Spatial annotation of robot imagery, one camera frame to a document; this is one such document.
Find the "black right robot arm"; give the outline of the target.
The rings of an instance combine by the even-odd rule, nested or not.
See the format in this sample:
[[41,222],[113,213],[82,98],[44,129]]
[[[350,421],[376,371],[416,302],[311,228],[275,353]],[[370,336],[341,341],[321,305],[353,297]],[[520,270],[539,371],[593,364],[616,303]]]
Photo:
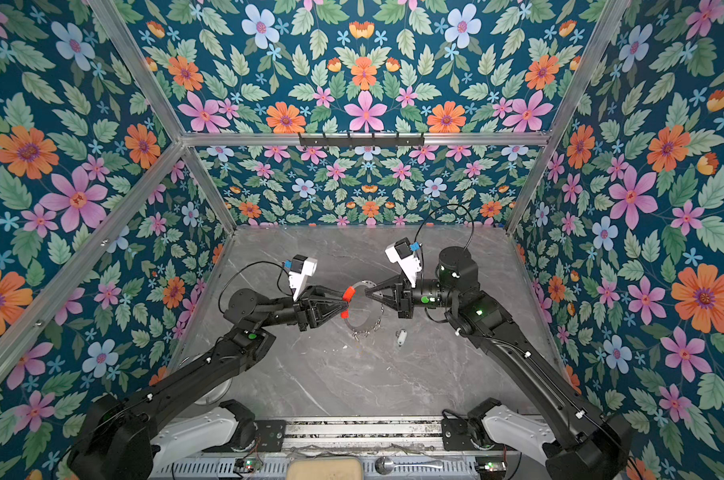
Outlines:
[[629,422],[606,416],[546,361],[511,313],[482,289],[467,248],[444,248],[432,279],[423,277],[417,251],[408,239],[387,246],[388,260],[401,272],[369,289],[367,297],[401,318],[417,308],[443,309],[457,335],[491,357],[542,416],[534,420],[489,399],[470,413],[475,427],[490,442],[543,465],[553,479],[617,478],[631,462],[635,431]]

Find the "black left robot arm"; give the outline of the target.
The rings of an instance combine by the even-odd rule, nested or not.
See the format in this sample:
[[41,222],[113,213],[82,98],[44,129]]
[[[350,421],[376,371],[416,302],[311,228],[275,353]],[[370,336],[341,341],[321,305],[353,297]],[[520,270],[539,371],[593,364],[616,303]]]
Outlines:
[[297,298],[235,292],[224,312],[231,329],[196,359],[155,384],[118,400],[104,396],[89,408],[67,465],[80,479],[147,479],[193,453],[257,442],[254,413],[236,400],[185,420],[180,414],[226,381],[263,360],[276,338],[269,327],[318,328],[348,310],[355,291],[311,286]]

